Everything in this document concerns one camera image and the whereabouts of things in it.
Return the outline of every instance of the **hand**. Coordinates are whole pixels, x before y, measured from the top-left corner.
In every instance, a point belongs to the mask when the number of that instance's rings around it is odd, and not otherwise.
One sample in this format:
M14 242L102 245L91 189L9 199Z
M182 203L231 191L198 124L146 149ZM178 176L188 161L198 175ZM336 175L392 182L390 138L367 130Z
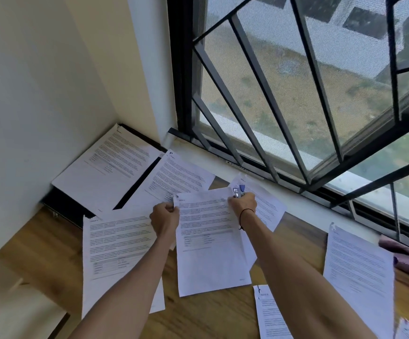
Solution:
M152 208L149 218L157 237L166 235L171 242L175 239L176 228L179 225L179 208L173 208L171 203L160 203Z
M245 193L241 198L229 198L228 203L234 211L235 216L237 216L237 219L241 217L241 212L244 209L251 209L255 212L256 206L258 205L254 199L254 193Z

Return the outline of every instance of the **paper sheet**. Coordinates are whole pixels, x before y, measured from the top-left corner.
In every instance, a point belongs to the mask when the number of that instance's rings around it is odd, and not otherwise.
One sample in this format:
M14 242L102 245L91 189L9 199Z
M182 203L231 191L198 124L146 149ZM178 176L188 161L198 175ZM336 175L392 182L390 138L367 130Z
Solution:
M409 321L407 319L400 319L394 339L409 339Z
M256 215L262 222L264 222L269 230L273 232L286 211L286 205L281 203L280 200L276 199L257 182L253 181L247 175L241 173L239 173L233 179L229 187L231 189L238 188L240 184L245 185L246 192L255 194L255 199L258 203L258 206L256 207ZM257 256L247 234L242 231L241 236L242 243L244 245L245 257L247 258L247 264L251 269L257 259Z
M251 284L232 195L222 188L175 198L179 296Z
M293 339L268 285L253 286L261 339Z
M84 217L82 318L104 293L128 273L156 239L150 208L112 210L102 218ZM165 309L162 278L150 313Z
M393 337L393 254L330 226L324 277L380 339Z
M112 210L161 152L115 125L52 185L95 215Z
M214 174L185 162L177 153L168 150L123 208L173 202L176 194L208 190L214 178Z

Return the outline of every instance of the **forearm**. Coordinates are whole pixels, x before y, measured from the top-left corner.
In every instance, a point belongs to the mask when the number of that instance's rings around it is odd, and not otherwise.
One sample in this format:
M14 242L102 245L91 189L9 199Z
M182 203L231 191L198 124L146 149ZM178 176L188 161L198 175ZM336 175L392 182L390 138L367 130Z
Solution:
M167 260L171 236L162 235L137 265L95 303L70 339L138 338Z
M331 284L251 211L241 225L294 338L375 338Z

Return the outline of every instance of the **black folder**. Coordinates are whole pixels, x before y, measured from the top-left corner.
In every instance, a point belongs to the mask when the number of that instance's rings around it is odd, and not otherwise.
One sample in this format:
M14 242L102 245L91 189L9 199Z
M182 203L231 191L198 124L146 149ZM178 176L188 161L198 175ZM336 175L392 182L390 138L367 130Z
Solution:
M119 124L132 134L138 136L139 138L143 139L145 142L150 144L151 146L155 147L159 151L167 152L167 149L162 147L159 143L154 141L153 139L144 136L140 132L134 130L133 128ZM154 169L156 164L161 160L160 157L156 158L156 160L148 167L148 169L143 173L143 175L134 183L134 185L128 190L128 192L122 197L122 199L118 202L114 209L121 209L129 198L134 194L137 188L142 184L148 174ZM50 208L55 213L59 214L60 216L64 217L68 221L75 224L77 227L82 228L83 226L83 217L86 216L87 218L92 218L95 215L86 209L84 206L80 205L78 202L74 201L71 197L67 194L62 192L60 189L56 187L52 187L52 189L47 193L43 199L41 199L40 203Z

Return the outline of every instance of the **black string bracelet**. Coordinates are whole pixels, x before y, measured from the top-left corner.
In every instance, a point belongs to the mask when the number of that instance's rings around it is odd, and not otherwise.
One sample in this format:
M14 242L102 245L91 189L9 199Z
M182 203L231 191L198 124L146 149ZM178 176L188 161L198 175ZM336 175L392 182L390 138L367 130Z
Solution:
M241 213L239 214L239 226L240 226L239 229L240 229L240 230L245 230L245 229L242 227L242 225L241 225L241 216L242 216L242 213L243 213L245 210L251 210L251 211L254 213L254 210L251 209L251 208L245 208L244 210L241 211Z

